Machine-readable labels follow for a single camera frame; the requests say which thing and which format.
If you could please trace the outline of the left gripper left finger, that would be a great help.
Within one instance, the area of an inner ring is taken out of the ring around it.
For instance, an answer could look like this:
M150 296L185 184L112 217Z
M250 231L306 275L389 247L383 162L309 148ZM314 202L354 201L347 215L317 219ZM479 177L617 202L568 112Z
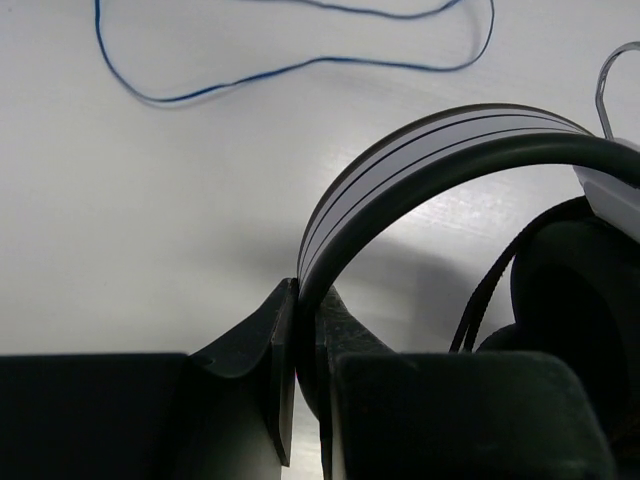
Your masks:
M298 283L284 279L245 320L191 356L202 395L206 468L290 465Z

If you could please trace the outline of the white black headphones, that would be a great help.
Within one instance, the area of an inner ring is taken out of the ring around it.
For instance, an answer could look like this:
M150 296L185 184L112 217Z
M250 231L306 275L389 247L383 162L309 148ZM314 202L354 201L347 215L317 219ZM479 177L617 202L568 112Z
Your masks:
M614 62L636 51L616 48L597 77L598 137L552 112L517 104L456 107L415 121L358 156L316 205L299 247L298 315L302 339L296 361L304 398L321 411L315 311L336 278L380 232L431 198L469 180L521 166L574 168L588 206L633 240L639 238L639 148L614 136L604 92Z

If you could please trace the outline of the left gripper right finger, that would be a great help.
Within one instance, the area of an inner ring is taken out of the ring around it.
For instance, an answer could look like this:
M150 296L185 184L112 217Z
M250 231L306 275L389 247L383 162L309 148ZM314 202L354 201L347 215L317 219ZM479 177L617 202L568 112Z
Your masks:
M349 312L335 288L321 302L315 327L324 477L374 479L397 355Z

